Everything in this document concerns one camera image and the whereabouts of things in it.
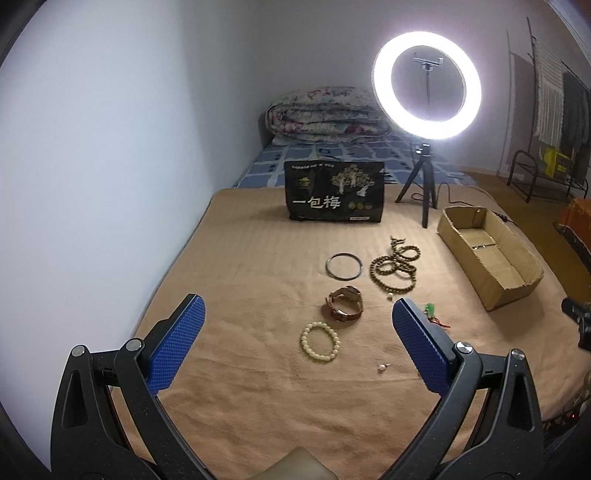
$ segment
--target blue checkered bedsheet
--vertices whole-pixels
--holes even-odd
[[[342,161],[384,162],[386,183],[404,184],[413,169],[411,140],[391,135],[384,140],[370,143],[315,143],[295,145],[269,145],[265,148],[234,187],[258,189],[263,187],[284,187],[283,164],[286,160],[316,160],[331,158]],[[476,182],[445,158],[434,153],[433,168],[436,183],[476,185]],[[423,184],[422,172],[415,181]]]

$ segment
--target red string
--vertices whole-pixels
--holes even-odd
[[[428,318],[429,318],[429,322],[434,323],[435,325],[439,325],[440,327],[443,327],[443,328],[451,328],[449,325],[444,325],[443,323],[441,323],[441,321],[439,321],[439,319],[436,317],[428,317]]]

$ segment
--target tripod stand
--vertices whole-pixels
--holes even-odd
[[[426,83],[427,83],[427,119],[429,118],[429,107],[431,105],[431,90],[429,79],[431,72],[433,71],[433,67],[440,67],[443,65],[443,59],[438,59],[438,61],[432,60],[425,60],[419,59],[414,57],[413,61],[417,61],[421,63],[423,66],[423,70],[425,71],[426,76]],[[431,145],[425,143],[421,147],[415,149],[415,152],[421,155],[419,161],[414,166],[413,171],[411,172],[410,176],[400,195],[396,198],[396,203],[400,203],[402,198],[406,194],[408,188],[414,182],[414,179],[417,177],[418,172],[422,169],[423,170],[423,228],[427,228],[429,224],[429,203],[433,204],[433,208],[437,209],[437,195],[435,193],[435,174],[433,173],[433,164],[431,163]]]

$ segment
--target hanging clothes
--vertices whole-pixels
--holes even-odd
[[[581,146],[589,141],[590,109],[587,90],[576,76],[565,72],[563,85],[564,111],[560,151],[571,156],[573,150],[577,154]]]
[[[574,166],[572,171],[573,179],[584,184],[585,178],[587,177],[587,171],[589,169],[589,162],[591,161],[591,92],[585,89],[585,98],[587,105],[587,130],[586,130],[586,141],[583,141],[577,156],[574,159]]]
[[[560,58],[534,40],[535,68],[538,77],[537,124],[535,133],[540,141],[560,147],[564,114],[564,67]]]

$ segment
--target yellow bag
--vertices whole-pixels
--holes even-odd
[[[566,180],[570,169],[570,158],[552,147],[545,147],[542,159],[546,164],[544,170],[546,175],[557,180]]]

